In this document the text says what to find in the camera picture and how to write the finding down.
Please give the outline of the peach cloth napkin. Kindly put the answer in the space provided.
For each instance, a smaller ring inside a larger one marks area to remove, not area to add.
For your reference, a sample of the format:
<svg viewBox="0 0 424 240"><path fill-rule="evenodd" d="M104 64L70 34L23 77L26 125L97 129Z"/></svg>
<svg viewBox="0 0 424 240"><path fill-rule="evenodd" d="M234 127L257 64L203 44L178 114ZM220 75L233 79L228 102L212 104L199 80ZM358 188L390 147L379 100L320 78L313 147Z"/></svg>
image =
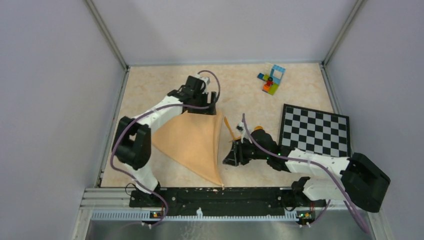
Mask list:
<svg viewBox="0 0 424 240"><path fill-rule="evenodd" d="M178 115L152 135L152 144L166 156L203 179L223 187L218 150L223 113Z"/></svg>

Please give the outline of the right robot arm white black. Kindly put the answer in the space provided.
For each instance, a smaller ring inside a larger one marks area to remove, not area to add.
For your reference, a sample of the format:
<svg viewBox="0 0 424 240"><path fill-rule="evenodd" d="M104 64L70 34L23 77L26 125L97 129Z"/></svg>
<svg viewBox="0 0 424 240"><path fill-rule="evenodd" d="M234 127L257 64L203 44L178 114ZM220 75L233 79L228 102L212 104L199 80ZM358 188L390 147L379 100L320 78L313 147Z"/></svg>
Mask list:
<svg viewBox="0 0 424 240"><path fill-rule="evenodd" d="M278 145L262 129L232 141L225 165L244 166L252 160L265 160L274 170L303 176L291 185L293 200L299 206L311 201L337 200L360 209L380 211L391 179L366 155L325 156Z"/></svg>

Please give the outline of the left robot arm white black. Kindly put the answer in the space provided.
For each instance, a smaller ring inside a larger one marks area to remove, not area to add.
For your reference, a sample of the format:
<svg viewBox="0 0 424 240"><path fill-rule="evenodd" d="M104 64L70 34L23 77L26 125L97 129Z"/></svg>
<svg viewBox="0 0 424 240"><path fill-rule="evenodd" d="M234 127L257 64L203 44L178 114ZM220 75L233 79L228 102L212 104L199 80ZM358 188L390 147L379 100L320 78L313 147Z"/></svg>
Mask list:
<svg viewBox="0 0 424 240"><path fill-rule="evenodd" d="M141 200L149 207L160 202L156 190L158 180L148 164L152 153L152 135L172 118L188 112L216 115L219 94L209 92L209 77L188 76L186 83L174 89L155 106L135 117L123 116L117 124L112 145L112 156L124 164L125 173L135 181L141 191Z"/></svg>

